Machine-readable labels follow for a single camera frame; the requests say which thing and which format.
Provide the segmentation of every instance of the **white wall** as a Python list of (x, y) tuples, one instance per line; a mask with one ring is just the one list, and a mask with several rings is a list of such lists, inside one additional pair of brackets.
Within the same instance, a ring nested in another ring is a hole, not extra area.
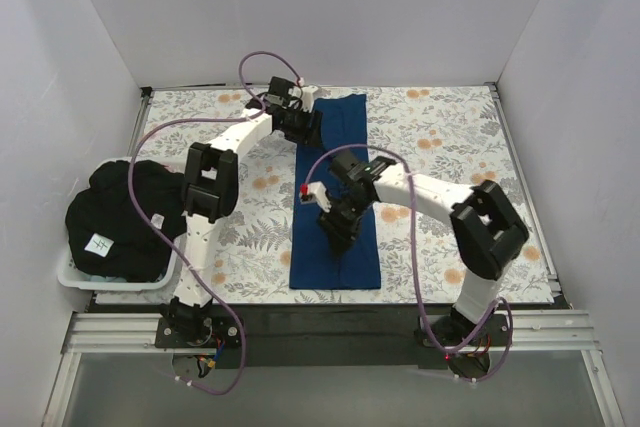
[(541, 0), (499, 89), (563, 288), (640, 425), (640, 0)]
[(40, 425), (72, 293), (64, 214), (128, 147), (139, 91), (90, 0), (0, 0), (0, 424)]
[[(138, 84), (163, 87), (237, 82), (256, 49), (320, 83), (494, 81), (538, 0), (92, 1)], [(251, 79), (274, 64), (256, 60)]]

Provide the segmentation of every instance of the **black fabric pile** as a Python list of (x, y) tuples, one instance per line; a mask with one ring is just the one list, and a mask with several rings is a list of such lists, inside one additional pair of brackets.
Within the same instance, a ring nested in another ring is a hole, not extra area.
[[(82, 272), (154, 282), (167, 268), (171, 249), (135, 211), (127, 190), (128, 169), (129, 162), (108, 162), (93, 173), (89, 189), (80, 192), (67, 210), (69, 246)], [(147, 217), (155, 214), (156, 227), (161, 221), (160, 230), (171, 240), (187, 230), (180, 197), (183, 179), (183, 174), (150, 160), (134, 167), (140, 206)]]

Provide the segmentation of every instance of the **folded blue cloth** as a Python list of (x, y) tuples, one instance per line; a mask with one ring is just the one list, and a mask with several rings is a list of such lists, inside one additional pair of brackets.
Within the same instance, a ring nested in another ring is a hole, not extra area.
[[(345, 144), (367, 143), (366, 95), (342, 99), (318, 99), (313, 108), (322, 112), (322, 143), (326, 150)], [(366, 149), (354, 149), (360, 160), (369, 160)], [(373, 209), (362, 219), (362, 232), (351, 249), (334, 256), (329, 241), (316, 220), (320, 208), (301, 205), (298, 197), (313, 163), (323, 154), (319, 149), (299, 145), (296, 152), (296, 186), (293, 211), (293, 249), (289, 287), (292, 289), (379, 289), (380, 259)], [(322, 181), (329, 192), (342, 185), (328, 170), (327, 158), (316, 169), (312, 181)]]

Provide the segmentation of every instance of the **table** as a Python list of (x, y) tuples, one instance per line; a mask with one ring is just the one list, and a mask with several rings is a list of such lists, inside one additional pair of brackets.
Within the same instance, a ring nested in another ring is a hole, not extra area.
[[(491, 92), (475, 87), (323, 87), (321, 96), (367, 95), (368, 141), (404, 156), (415, 172), (443, 180), (498, 182), (523, 217), (531, 238), (512, 265), (502, 295), (513, 303), (549, 303), (549, 266), (533, 228), (517, 171)], [(238, 89), (154, 92), (144, 131), (178, 118), (237, 117), (249, 96)], [(141, 157), (184, 162), (192, 142), (207, 142), (228, 124), (186, 124), (156, 134)], [(211, 259), (209, 279), (229, 303), (413, 303), (409, 210), (375, 205), (380, 290), (308, 291), (288, 288), (296, 146), (280, 133), (263, 139), (240, 165), (240, 199)], [(420, 281), (425, 302), (451, 303), (465, 268), (453, 233), (419, 215)], [(156, 291), (100, 292), (98, 304), (168, 302), (179, 278)]]

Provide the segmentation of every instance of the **colored wire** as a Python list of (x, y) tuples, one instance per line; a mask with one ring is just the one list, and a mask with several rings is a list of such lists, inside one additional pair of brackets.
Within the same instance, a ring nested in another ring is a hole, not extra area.
[(409, 198), (410, 198), (410, 205), (411, 205), (411, 223), (410, 223), (410, 244), (411, 244), (411, 270), (413, 273), (413, 287), (415, 290), (415, 296), (416, 296), (416, 302), (418, 304), (418, 312), (420, 313), (420, 319), (422, 321), (423, 327), (426, 331), (427, 337), (429, 337), (429, 341), (431, 342), (431, 344), (433, 346), (435, 346), (438, 350), (440, 350), (442, 353), (444, 354), (455, 354), (460, 352), (460, 350), (462, 350), (463, 348), (465, 348), (467, 345), (469, 345), (469, 343), (474, 340), (476, 338), (476, 336), (478, 335), (478, 333), (482, 330), (482, 328), (484, 327), (484, 324), (487, 322), (487, 320), (489, 319), (489, 317), (491, 317), (491, 315), (493, 314), (493, 312), (495, 311), (496, 307), (498, 306), (499, 303), (503, 303), (505, 304), (505, 307), (507, 309), (507, 314), (509, 317), (509, 341), (507, 343), (507, 346), (504, 350), (504, 354), (501, 357), (500, 361), (498, 362), (498, 366), (496, 369), (493, 369), (491, 372), (489, 372), (487, 375), (485, 375), (482, 380), (485, 380), (486, 378), (490, 378), (491, 376), (494, 375), (495, 371), (501, 367), (504, 364), (504, 359), (506, 359), (507, 354), (509, 353), (509, 348), (510, 348), (510, 344), (513, 338), (513, 316), (511, 314), (511, 307), (509, 306), (509, 303), (507, 302), (507, 300), (503, 297), (499, 297), (498, 299), (494, 300), (489, 307), (487, 308), (486, 312), (482, 315), (482, 317), (480, 318), (480, 320), (478, 321), (476, 327), (471, 331), (471, 333), (465, 337), (462, 342), (460, 342), (458, 345), (453, 346), (453, 347), (445, 347), (442, 344), (440, 344), (440, 342), (438, 342), (438, 339), (436, 338), (435, 334), (433, 333), (433, 331), (431, 330), (431, 325), (429, 323), (429, 318), (427, 317), (427, 312), (424, 308), (424, 303), (422, 302), (422, 293), (421, 293), (421, 289), (420, 289), (420, 278), (418, 275), (418, 252), (417, 252), (417, 240), (416, 240), (416, 213), (417, 213), (417, 199), (416, 199), (416, 189), (415, 189), (415, 184), (414, 184), (414, 180), (413, 180), (413, 175), (411, 172), (411, 169), (409, 168), (409, 164), (407, 163), (407, 161), (399, 154), (389, 150), (389, 149), (385, 149), (383, 147), (376, 147), (376, 146), (372, 146), (372, 145), (367, 145), (367, 144), (347, 144), (347, 145), (342, 145), (340, 147), (336, 147), (335, 149), (331, 149), (327, 152), (325, 152), (323, 155), (321, 155), (318, 160), (315, 161), (315, 163), (311, 166), (311, 169), (309, 170), (309, 172), (307, 173), (307, 178), (305, 179), (305, 184), (309, 184), (311, 181), (311, 177), (313, 175), (313, 173), (315, 172), (315, 170), (318, 168), (318, 166), (324, 161), (324, 159), (326, 159), (327, 157), (329, 157), (330, 155), (333, 155), (337, 152), (340, 152), (342, 150), (347, 150), (347, 149), (370, 149), (370, 150), (375, 150), (375, 151), (379, 151), (379, 152), (383, 152), (395, 159), (398, 160), (398, 162), (400, 162), (400, 164), (402, 165), (405, 174), (407, 175), (407, 183), (409, 185)]
[(140, 139), (140, 142), (138, 142), (138, 144), (136, 145), (133, 154), (131, 156), (131, 161), (129, 163), (129, 170), (127, 172), (127, 187), (129, 190), (129, 197), (131, 198), (131, 203), (133, 204), (134, 209), (136, 210), (136, 212), (138, 213), (138, 215), (140, 216), (140, 218), (143, 220), (143, 222), (145, 224), (147, 224), (149, 226), (149, 228), (151, 230), (153, 230), (153, 232), (165, 243), (167, 244), (171, 250), (173, 250), (176, 255), (178, 257), (180, 257), (180, 259), (182, 260), (182, 262), (184, 262), (184, 265), (187, 267), (187, 269), (189, 269), (189, 272), (191, 273), (191, 275), (193, 275), (194, 279), (198, 282), (198, 284), (200, 284), (200, 286), (205, 290), (205, 292), (207, 292), (216, 302), (218, 302), (218, 304), (220, 304), (220, 306), (231, 316), (231, 318), (233, 319), (233, 321), (235, 322), (237, 328), (238, 328), (238, 333), (240, 334), (240, 342), (241, 342), (241, 353), (240, 353), (240, 366), (238, 367), (238, 373), (236, 374), (236, 377), (233, 379), (233, 381), (224, 389), (222, 390), (214, 390), (211, 389), (205, 385), (200, 385), (200, 384), (196, 384), (196, 383), (191, 383), (191, 385), (193, 387), (196, 387), (197, 389), (203, 390), (211, 395), (224, 395), (227, 394), (229, 392), (231, 392), (231, 390), (233, 390), (233, 388), (238, 384), (238, 381), (240, 380), (240, 377), (242, 376), (242, 372), (244, 370), (244, 366), (245, 366), (245, 362), (246, 362), (246, 358), (247, 358), (247, 339), (246, 339), (246, 335), (245, 335), (245, 331), (244, 331), (244, 327), (242, 325), (242, 322), (240, 322), (240, 319), (238, 318), (238, 315), (235, 313), (235, 311), (224, 301), (222, 300), (212, 289), (211, 287), (209, 287), (209, 285), (202, 279), (202, 277), (200, 277), (200, 274), (198, 274), (198, 272), (195, 270), (195, 268), (193, 267), (193, 265), (191, 264), (191, 262), (189, 261), (189, 259), (187, 258), (187, 256), (184, 254), (184, 252), (182, 252), (182, 250), (180, 250), (180, 248), (178, 248), (166, 235), (164, 235), (162, 233), (162, 231), (158, 228), (156, 228), (152, 223), (151, 220), (149, 219), (149, 217), (147, 217), (147, 215), (145, 214), (144, 210), (142, 210), (142, 207), (140, 207), (140, 203), (138, 202), (138, 199), (136, 197), (135, 194), (135, 190), (134, 190), (134, 186), (133, 186), (133, 170), (134, 170), (134, 166), (136, 163), (136, 159), (138, 157), (138, 155), (140, 154), (140, 151), (142, 150), (142, 147), (144, 146), (144, 144), (151, 138), (153, 137), (156, 133), (158, 133), (159, 131), (166, 129), (168, 127), (172, 127), (174, 125), (180, 125), (180, 124), (187, 124), (187, 123), (218, 123), (218, 122), (225, 122), (225, 123), (237, 123), (237, 122), (246, 122), (248, 120), (251, 119), (255, 119), (256, 117), (262, 115), (266, 109), (266, 104), (264, 103), (264, 101), (260, 98), (260, 96), (256, 95), (253, 93), (253, 91), (249, 88), (249, 85), (247, 84), (245, 78), (244, 78), (244, 73), (243, 73), (243, 67), (245, 62), (250, 59), (251, 57), (254, 57), (256, 55), (267, 55), (270, 57), (275, 57), (276, 59), (280, 60), (281, 62), (283, 62), (287, 67), (289, 67), (289, 69), (291, 70), (291, 72), (293, 72), (293, 74), (296, 76), (296, 81), (299, 84), (301, 77), (298, 75), (298, 72), (296, 72), (296, 70), (293, 68), (293, 66), (291, 66), (291, 64), (289, 64), (289, 62), (287, 62), (285, 59), (283, 59), (282, 57), (280, 57), (277, 54), (274, 54), (272, 52), (266, 52), (266, 51), (256, 51), (256, 52), (252, 52), (250, 54), (245, 55), (242, 60), (240, 61), (240, 64), (238, 66), (238, 76), (240, 78), (240, 83), (242, 84), (242, 87), (244, 87), (244, 89), (249, 93), (249, 95), (254, 98), (255, 100), (257, 100), (258, 102), (260, 102), (261, 105), (261, 110), (260, 112), (254, 114), (254, 115), (250, 115), (247, 117), (240, 117), (240, 118), (232, 118), (232, 119), (209, 119), (209, 118), (195, 118), (195, 119), (178, 119), (178, 120), (172, 120), (169, 122), (165, 122), (164, 124), (161, 124), (157, 127), (155, 127), (154, 129), (151, 129), (149, 132), (147, 132), (142, 139)]

